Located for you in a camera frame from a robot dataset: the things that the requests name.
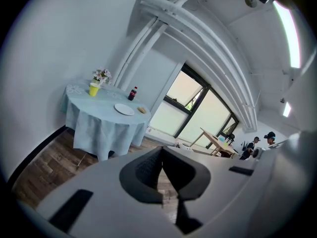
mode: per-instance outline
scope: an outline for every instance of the yellow cup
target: yellow cup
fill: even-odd
[[[89,95],[90,96],[96,96],[100,86],[95,84],[95,83],[90,83],[90,90],[89,90]]]

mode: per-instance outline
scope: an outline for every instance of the wooden floor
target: wooden floor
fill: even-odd
[[[67,129],[52,141],[21,173],[13,186],[17,199],[36,208],[52,190],[98,162],[87,154],[79,167],[85,152],[73,149],[74,131]],[[140,147],[130,146],[129,153],[163,146],[162,143],[144,138]],[[163,194],[163,211],[175,223],[177,214],[177,192],[164,171],[161,172],[158,191]]]

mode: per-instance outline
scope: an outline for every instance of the person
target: person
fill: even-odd
[[[265,135],[264,138],[267,139],[267,143],[269,144],[269,146],[275,144],[275,133],[273,131]]]
[[[259,137],[255,137],[253,142],[249,143],[248,146],[247,146],[247,149],[243,152],[240,160],[246,160],[248,159],[251,155],[252,155],[252,152],[254,150],[254,147],[255,145],[261,141]]]

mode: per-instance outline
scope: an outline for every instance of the wooden table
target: wooden table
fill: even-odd
[[[222,142],[217,136],[211,134],[210,132],[204,130],[203,128],[200,128],[200,129],[203,130],[202,134],[200,134],[200,136],[196,138],[196,140],[189,147],[194,145],[198,141],[198,139],[200,139],[204,135],[216,146],[216,150],[212,152],[213,156],[215,156],[219,151],[223,151],[230,154],[231,158],[233,158],[236,152],[232,149],[232,147],[224,145],[224,142]]]

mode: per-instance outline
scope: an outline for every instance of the round table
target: round table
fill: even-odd
[[[89,95],[90,81],[82,80],[67,85],[61,103],[66,113],[66,127],[75,130],[74,148],[107,160],[109,151],[116,155],[128,153],[130,144],[140,146],[151,113],[138,99],[128,100],[128,94],[105,85],[95,97]],[[114,108],[117,103],[131,107],[134,115],[126,116]],[[138,111],[144,107],[146,114]]]

